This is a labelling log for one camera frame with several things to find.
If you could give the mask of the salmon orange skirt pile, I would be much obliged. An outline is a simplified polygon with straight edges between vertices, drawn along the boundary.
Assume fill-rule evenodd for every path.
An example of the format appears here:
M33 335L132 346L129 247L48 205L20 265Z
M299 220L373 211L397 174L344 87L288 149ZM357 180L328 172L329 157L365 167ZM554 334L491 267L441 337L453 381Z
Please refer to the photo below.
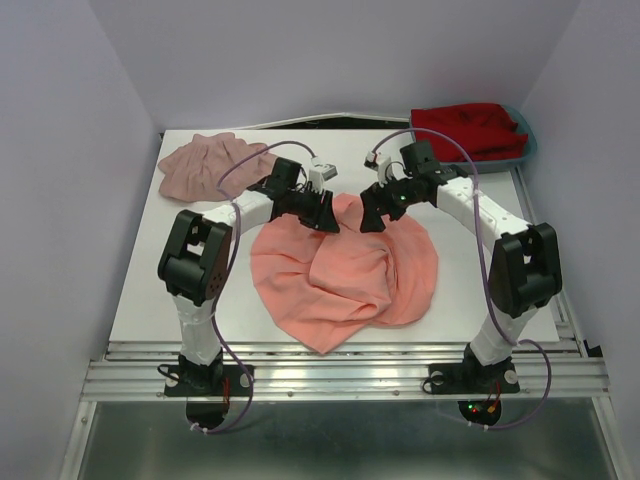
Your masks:
M366 327L400 328L431 307L438 254L410 216L363 233L360 198L333 200L339 232L308 229L284 215L259 232L250 266L255 289L274 324L326 354Z

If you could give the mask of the dusty pink pleated skirt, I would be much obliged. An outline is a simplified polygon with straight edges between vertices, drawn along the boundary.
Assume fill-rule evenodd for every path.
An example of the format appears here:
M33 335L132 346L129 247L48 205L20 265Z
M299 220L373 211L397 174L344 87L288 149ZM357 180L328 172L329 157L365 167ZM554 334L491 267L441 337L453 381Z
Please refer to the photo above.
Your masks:
M252 153L264 147L261 143L247 143L231 132L213 136L196 134L158 163L164 174L159 194L165 198L186 202L219 202L225 196L217 190L218 182L233 198L248 186L269 175L276 161L272 153L262 153L230 173L223 174Z

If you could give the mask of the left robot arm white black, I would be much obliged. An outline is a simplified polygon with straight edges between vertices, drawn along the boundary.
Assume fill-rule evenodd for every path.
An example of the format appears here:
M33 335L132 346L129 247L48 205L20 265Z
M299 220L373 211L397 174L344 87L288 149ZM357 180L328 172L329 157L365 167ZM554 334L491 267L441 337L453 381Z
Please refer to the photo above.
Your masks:
M336 167L315 161L300 184L302 172L299 163L278 158L269 175L224 205L206 213L183 210L175 217L158 264L181 331L177 364L158 368L166 396L219 395L229 386L215 313L244 233L283 215L314 231L338 232L333 194L325 187L337 176Z

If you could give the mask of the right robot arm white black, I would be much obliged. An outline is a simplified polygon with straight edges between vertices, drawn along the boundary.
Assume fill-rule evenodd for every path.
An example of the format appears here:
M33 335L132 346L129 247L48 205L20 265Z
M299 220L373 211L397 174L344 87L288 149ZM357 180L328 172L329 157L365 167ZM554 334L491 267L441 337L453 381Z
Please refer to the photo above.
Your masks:
M382 232L409 207L429 203L474 234L479 254L491 255L480 260L486 320L460 362L429 365L423 389L433 395L516 393L513 350L526 344L521 334L527 323L562 289L556 231L511 214L480 190L476 170L442 165L428 142L400 153L402 178L394 176L390 158L377 151L366 156L365 166L378 179L360 195L361 232Z

